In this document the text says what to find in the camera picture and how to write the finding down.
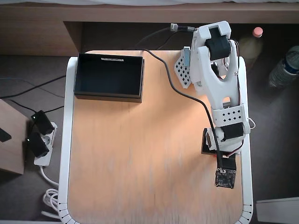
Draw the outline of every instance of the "perforated plate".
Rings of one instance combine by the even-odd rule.
[[[174,64],[174,71],[179,79],[179,82],[182,84],[182,87],[184,89],[187,89],[191,83],[191,79],[190,79],[190,67],[185,67],[183,65],[183,50],[181,50],[181,56],[179,57],[179,59],[175,62]]]
[[[212,110],[213,122],[217,127],[232,125],[245,121],[244,105]]]

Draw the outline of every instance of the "white cable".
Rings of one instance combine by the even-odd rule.
[[[40,168],[40,171],[41,171],[43,177],[49,183],[52,183],[52,184],[58,186],[58,183],[56,183],[55,181],[52,181],[50,178],[48,178],[46,176],[46,174],[43,171],[43,167],[42,166],[39,166],[39,168]],[[58,190],[57,189],[53,189],[53,188],[50,188],[50,189],[46,190],[46,193],[43,195],[43,202],[47,206],[51,207],[53,210],[55,210],[56,212],[58,212],[58,209],[57,209],[57,206],[58,206]],[[42,211],[42,215],[50,217],[50,218],[60,219],[60,217],[58,215],[55,215],[55,214],[52,214],[52,213],[49,213],[49,212],[46,212],[46,211]]]
[[[42,215],[47,216],[47,217],[50,217],[50,218],[57,218],[57,219],[60,219],[59,216],[54,215],[54,214],[49,213],[49,212],[46,212],[46,211],[42,211]]]
[[[51,184],[54,184],[54,185],[58,186],[58,183],[56,183],[55,181],[52,181],[50,178],[48,178],[46,176],[46,174],[43,171],[43,167],[42,166],[39,166],[39,169],[41,170],[41,173],[42,173],[43,177],[46,179],[46,181],[48,181]]]
[[[250,127],[250,129],[255,129],[255,127],[256,127],[256,123],[253,121],[253,119],[248,118],[248,120],[250,120],[250,121],[253,123],[253,126]]]

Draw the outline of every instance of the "white cloth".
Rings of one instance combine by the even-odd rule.
[[[185,3],[216,3],[231,0],[0,0],[0,4],[38,2],[38,3],[58,3],[66,5],[124,5],[124,6],[169,6]],[[233,0],[234,2],[299,2],[299,0]]]

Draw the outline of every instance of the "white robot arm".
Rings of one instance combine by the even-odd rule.
[[[244,67],[239,69],[238,45],[230,40],[230,33],[226,21],[195,29],[191,48],[184,47],[175,71],[184,88],[192,82],[199,95],[207,95],[221,153],[217,153],[210,127],[205,128],[203,133],[202,153],[220,156],[217,161],[222,160],[223,167],[218,164],[215,185],[233,188],[235,153],[241,151],[250,126],[239,88],[239,76],[245,76],[246,70]],[[184,74],[182,78],[181,70],[190,77]]]

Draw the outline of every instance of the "circuit board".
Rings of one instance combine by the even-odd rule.
[[[216,170],[215,186],[233,189],[236,171],[231,169],[223,169],[223,171],[225,172],[222,173],[219,168]]]

